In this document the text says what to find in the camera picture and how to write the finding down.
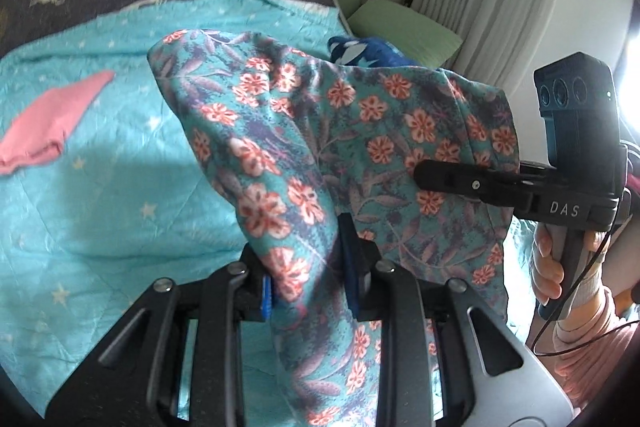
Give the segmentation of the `right hand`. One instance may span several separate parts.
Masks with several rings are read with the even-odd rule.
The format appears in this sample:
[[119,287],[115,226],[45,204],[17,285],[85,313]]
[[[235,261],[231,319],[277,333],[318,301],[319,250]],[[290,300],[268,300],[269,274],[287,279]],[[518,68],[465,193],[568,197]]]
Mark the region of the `right hand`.
[[[600,306],[603,294],[602,265],[608,252],[610,241],[603,232],[586,232],[585,246],[590,254],[599,251],[600,255],[575,291],[573,310]],[[562,294],[561,283],[564,281],[564,269],[559,261],[552,258],[552,237],[545,225],[536,225],[532,246],[533,291],[538,300],[547,306],[551,300],[558,300]]]

